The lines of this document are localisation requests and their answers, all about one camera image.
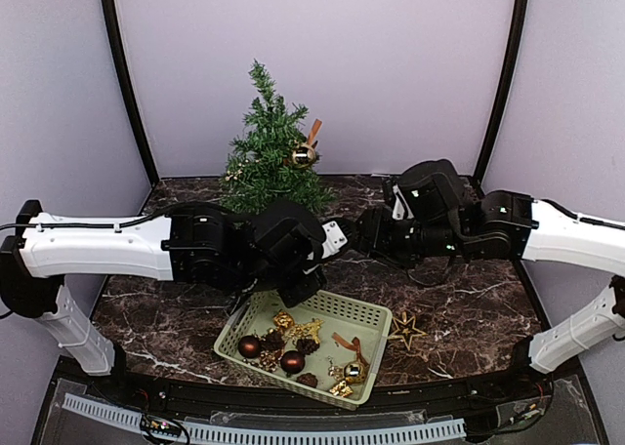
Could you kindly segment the cream perforated plastic basket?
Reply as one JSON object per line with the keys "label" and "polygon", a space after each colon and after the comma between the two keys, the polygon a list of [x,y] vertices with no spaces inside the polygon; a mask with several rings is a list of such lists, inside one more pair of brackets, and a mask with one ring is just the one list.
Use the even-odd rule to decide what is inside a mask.
{"label": "cream perforated plastic basket", "polygon": [[244,377],[353,411],[370,397],[391,324],[389,309],[330,292],[292,308],[265,292],[229,319],[214,350]]}

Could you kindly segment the gold star ornament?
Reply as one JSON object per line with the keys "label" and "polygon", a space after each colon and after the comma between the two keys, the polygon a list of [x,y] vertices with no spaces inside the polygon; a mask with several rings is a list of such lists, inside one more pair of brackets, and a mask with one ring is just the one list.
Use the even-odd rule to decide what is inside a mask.
{"label": "gold star ornament", "polygon": [[406,350],[410,350],[415,339],[427,336],[428,334],[425,331],[417,327],[416,316],[408,316],[407,313],[403,311],[400,316],[393,317],[388,340],[401,342]]}

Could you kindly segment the small green christmas tree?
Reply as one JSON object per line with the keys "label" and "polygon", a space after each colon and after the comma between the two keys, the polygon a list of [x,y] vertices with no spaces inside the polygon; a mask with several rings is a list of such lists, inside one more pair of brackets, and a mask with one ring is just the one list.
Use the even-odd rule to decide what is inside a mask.
{"label": "small green christmas tree", "polygon": [[290,164],[292,151],[307,141],[302,126],[308,108],[301,103],[288,106],[270,72],[259,61],[252,63],[249,76],[257,97],[243,115],[243,134],[230,143],[227,165],[236,159],[253,159],[258,164],[245,181],[226,182],[224,174],[221,176],[221,205],[237,213],[252,213],[287,199],[322,213],[334,195],[313,169],[319,154],[309,168],[296,169]]}

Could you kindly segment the brown ribbon bow ornament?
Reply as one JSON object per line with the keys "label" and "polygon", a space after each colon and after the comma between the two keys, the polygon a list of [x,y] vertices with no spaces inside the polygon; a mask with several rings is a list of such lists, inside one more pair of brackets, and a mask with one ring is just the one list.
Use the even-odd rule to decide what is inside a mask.
{"label": "brown ribbon bow ornament", "polygon": [[316,137],[318,135],[318,132],[320,130],[322,126],[322,121],[319,119],[315,119],[313,124],[312,124],[312,128],[308,134],[307,137],[307,141],[306,141],[306,145],[310,148],[315,148],[316,145]]}

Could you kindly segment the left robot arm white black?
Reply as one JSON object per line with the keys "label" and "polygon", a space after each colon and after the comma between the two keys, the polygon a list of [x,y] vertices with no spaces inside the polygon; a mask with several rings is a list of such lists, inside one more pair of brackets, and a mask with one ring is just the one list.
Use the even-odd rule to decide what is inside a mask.
{"label": "left robot arm white black", "polygon": [[138,218],[79,219],[26,202],[1,245],[1,299],[42,324],[117,402],[138,393],[123,350],[77,306],[69,275],[130,275],[205,284],[241,298],[275,289],[287,306],[323,288],[322,264],[340,240],[304,206],[279,201],[257,214],[192,201]]}

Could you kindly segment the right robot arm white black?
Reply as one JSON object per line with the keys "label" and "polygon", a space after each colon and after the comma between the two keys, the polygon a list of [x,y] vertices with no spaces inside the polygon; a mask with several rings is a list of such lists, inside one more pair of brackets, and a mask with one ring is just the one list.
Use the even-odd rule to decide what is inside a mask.
{"label": "right robot arm white black", "polygon": [[623,222],[519,192],[483,194],[447,159],[385,177],[382,187],[384,204],[363,211],[356,221],[354,248],[371,259],[400,269],[432,257],[501,260],[520,264],[529,277],[539,264],[606,276],[584,306],[515,345],[514,366],[498,380],[505,398],[522,398],[534,387],[536,374],[552,373],[609,338],[623,341]]}

